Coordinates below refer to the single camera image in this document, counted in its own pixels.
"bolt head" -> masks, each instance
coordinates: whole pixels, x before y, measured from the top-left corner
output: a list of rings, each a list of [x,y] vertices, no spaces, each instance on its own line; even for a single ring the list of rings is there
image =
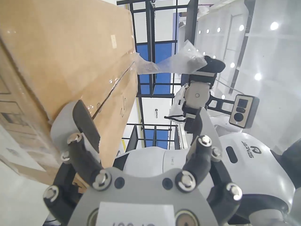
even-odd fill
[[[62,153],[62,159],[67,159],[67,158],[69,158],[69,151]]]
[[[106,181],[106,175],[104,173],[100,173],[96,176],[95,182],[98,183],[99,185],[104,184]]]
[[[81,139],[82,139],[81,133],[73,133],[68,137],[67,144],[70,144],[71,142],[74,142],[74,141],[80,142]]]
[[[229,184],[227,184],[226,189],[231,192],[234,200],[236,200],[236,201],[241,200],[241,198],[243,196],[243,192],[238,185],[236,185],[234,183],[229,183]]]
[[[213,154],[215,157],[218,157],[218,156],[221,155],[221,152],[220,152],[220,150],[219,150],[218,148],[214,148],[212,154]]]
[[[211,139],[207,135],[203,135],[199,138],[199,142],[204,146],[211,146]]]
[[[181,178],[181,182],[186,187],[191,187],[192,186],[192,180],[188,175],[183,175],[182,178]]]
[[[55,191],[53,189],[48,189],[45,193],[45,198],[51,199],[55,196]]]
[[[50,202],[54,202],[54,200],[57,199],[58,195],[59,195],[58,187],[56,185],[51,185],[45,190],[43,194],[43,198],[49,199]]]

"white label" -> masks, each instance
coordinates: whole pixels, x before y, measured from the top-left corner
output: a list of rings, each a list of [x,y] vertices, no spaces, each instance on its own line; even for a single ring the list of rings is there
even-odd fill
[[[112,47],[113,47],[113,49],[117,48],[115,34],[111,35],[111,41],[112,41]]]
[[[173,205],[101,202],[96,226],[174,226]]]

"blue panel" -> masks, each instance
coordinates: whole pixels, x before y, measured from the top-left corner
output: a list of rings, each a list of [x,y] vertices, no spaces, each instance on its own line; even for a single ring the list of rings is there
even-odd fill
[[[141,94],[149,94],[150,93],[150,86],[143,84],[141,87]]]
[[[171,43],[155,44],[156,63],[160,63],[162,60],[167,59],[171,56],[171,47]]]
[[[148,61],[147,45],[138,45],[137,46],[137,52],[140,54],[140,56],[142,58],[144,58],[146,61]],[[150,82],[149,76],[146,75],[146,74],[139,75],[139,78],[140,78],[140,83],[149,83]],[[143,93],[142,92],[142,87],[141,87],[141,94],[149,94],[149,93],[150,93],[149,88],[148,88],[147,93]]]
[[[154,130],[153,129],[146,129],[145,130],[145,138],[146,139],[153,139],[154,138]],[[146,146],[152,146],[153,141],[152,140],[147,140],[146,141]]]
[[[156,63],[167,59],[172,55],[172,44],[156,44]],[[156,83],[170,83],[170,73],[158,73],[156,74]],[[170,85],[156,85],[154,94],[170,94]]]
[[[139,75],[140,77],[140,83],[149,83],[150,82],[150,77],[148,74],[141,74]]]
[[[138,45],[137,52],[140,54],[141,57],[143,57],[146,61],[148,61],[148,50],[146,44]]]
[[[167,130],[160,130],[157,129],[157,139],[156,140],[166,140],[166,141],[156,141],[156,144],[158,147],[167,149],[167,139],[168,139],[168,132]],[[153,139],[154,138],[154,130],[153,129],[146,129],[145,130],[145,138],[146,139]],[[146,141],[146,146],[152,146],[153,141],[152,140],[147,140]]]
[[[167,130],[157,129],[157,140],[166,140],[166,141],[157,141],[157,146],[167,149],[167,140],[168,140],[168,132]]]

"cable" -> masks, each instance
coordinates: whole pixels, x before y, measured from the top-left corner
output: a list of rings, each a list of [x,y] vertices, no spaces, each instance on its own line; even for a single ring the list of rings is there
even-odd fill
[[[228,85],[226,85],[226,84],[224,84],[224,83],[222,83],[221,81],[219,81],[219,80],[216,80],[217,82],[219,82],[219,83],[221,83],[221,84],[223,84],[223,85],[225,85],[226,87],[228,87],[228,88],[230,88],[230,89],[232,89],[232,90],[235,90],[235,91],[237,91],[237,92],[239,92],[239,93],[241,93],[241,94],[243,94],[243,95],[245,95],[244,93],[242,93],[241,91],[239,91],[239,90],[236,90],[236,89],[234,89],[234,88],[232,88],[232,87],[230,87],[230,86],[228,86]]]

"screw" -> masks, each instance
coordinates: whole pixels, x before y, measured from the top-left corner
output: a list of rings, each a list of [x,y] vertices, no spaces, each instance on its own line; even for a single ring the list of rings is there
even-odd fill
[[[111,184],[111,175],[104,169],[97,174],[95,181],[92,184],[96,190],[104,190]]]
[[[203,146],[208,146],[209,147],[209,146],[212,145],[211,144],[211,139],[207,135],[201,136],[198,140],[199,140],[199,143],[201,143]]]
[[[49,189],[46,191],[45,198],[51,199],[55,196],[55,191],[53,189]]]
[[[69,158],[69,151],[63,152],[60,156],[60,159],[64,162],[67,163],[69,162],[70,158]]]
[[[217,147],[212,147],[211,160],[219,162],[222,159],[222,152]]]
[[[193,175],[189,171],[182,171],[178,175],[182,175],[181,180],[178,182],[178,186],[182,191],[191,192],[196,186],[196,181]]]
[[[217,157],[221,155],[221,152],[218,148],[213,148],[212,154]]]
[[[80,140],[82,139],[82,134],[80,133],[73,133],[71,134],[68,139],[67,139],[67,144],[70,144],[71,142],[80,142]]]
[[[183,175],[181,178],[181,182],[186,186],[186,187],[191,187],[192,186],[192,180],[188,175]]]
[[[226,189],[231,192],[231,194],[233,195],[233,199],[235,201],[241,200],[241,198],[243,196],[243,192],[238,185],[236,185],[234,183],[229,183],[229,184],[227,184]]]
[[[57,197],[58,197],[58,187],[56,185],[49,186],[43,194],[43,198],[49,199],[50,202],[56,200]]]

